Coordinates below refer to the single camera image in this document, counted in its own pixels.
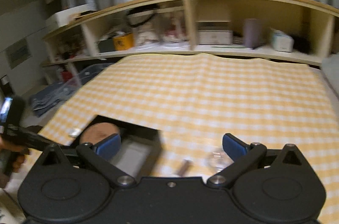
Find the person's left hand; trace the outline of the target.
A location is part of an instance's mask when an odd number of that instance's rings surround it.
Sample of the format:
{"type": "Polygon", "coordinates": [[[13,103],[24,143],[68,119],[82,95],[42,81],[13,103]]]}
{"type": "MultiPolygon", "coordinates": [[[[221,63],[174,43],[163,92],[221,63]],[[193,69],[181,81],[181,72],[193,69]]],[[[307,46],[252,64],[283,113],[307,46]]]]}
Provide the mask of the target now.
{"type": "Polygon", "coordinates": [[[29,149],[1,138],[1,188],[5,188],[13,172],[18,172],[29,149]]]}

